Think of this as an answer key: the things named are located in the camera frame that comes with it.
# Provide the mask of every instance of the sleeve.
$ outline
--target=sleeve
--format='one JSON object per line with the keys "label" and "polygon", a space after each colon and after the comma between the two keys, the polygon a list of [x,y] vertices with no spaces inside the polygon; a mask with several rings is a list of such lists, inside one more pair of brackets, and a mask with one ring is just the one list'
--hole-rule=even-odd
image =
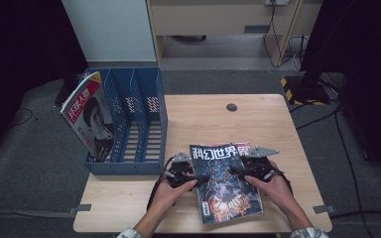
{"label": "sleeve", "polygon": [[116,238],[144,238],[144,236],[132,228],[127,228],[126,230],[122,231],[122,233],[120,233]]}
{"label": "sleeve", "polygon": [[328,236],[322,229],[308,227],[293,231],[290,238],[328,238]]}

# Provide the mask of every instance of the blue file organizer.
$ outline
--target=blue file organizer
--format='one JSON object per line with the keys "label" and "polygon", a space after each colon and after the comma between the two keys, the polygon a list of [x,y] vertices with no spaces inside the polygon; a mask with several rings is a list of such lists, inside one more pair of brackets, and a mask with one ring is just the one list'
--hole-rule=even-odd
{"label": "blue file organizer", "polygon": [[99,71],[115,127],[110,163],[85,165],[94,175],[158,175],[164,165],[168,116],[158,67]]}

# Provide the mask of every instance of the person's left hand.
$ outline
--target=person's left hand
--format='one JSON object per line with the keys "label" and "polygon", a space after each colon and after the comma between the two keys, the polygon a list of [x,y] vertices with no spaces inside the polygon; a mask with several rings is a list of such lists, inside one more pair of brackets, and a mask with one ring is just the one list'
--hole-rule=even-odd
{"label": "person's left hand", "polygon": [[169,182],[166,178],[164,178],[161,182],[159,187],[157,188],[156,194],[153,198],[153,203],[151,204],[150,208],[152,207],[158,207],[163,212],[167,212],[170,207],[175,204],[176,200],[185,192],[191,190],[194,185],[196,184],[196,179],[188,181],[184,183],[183,185],[172,188],[169,185]]}

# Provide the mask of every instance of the illustrated cover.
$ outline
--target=illustrated cover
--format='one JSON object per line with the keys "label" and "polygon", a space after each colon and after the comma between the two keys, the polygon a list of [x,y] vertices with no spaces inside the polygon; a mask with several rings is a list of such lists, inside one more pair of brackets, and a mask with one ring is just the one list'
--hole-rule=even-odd
{"label": "illustrated cover", "polygon": [[110,162],[114,127],[98,71],[84,74],[63,104],[61,116],[88,149],[94,162]]}
{"label": "illustrated cover", "polygon": [[203,224],[263,212],[257,187],[229,172],[231,167],[244,168],[236,145],[190,145],[190,154],[193,174],[196,177],[209,176],[209,181],[196,189]]}

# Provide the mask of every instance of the red magazine title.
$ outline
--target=red magazine title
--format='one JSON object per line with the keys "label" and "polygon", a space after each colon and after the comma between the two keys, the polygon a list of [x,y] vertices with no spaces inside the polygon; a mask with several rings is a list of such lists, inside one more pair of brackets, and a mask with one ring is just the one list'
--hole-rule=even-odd
{"label": "red magazine title", "polygon": [[97,91],[97,89],[100,88],[100,83],[96,81],[91,81],[87,87],[80,93],[75,101],[73,102],[73,105],[68,109],[67,116],[69,117],[69,120],[74,124],[76,122],[76,119],[78,119],[78,116],[81,114],[85,102],[92,97],[92,95]]}

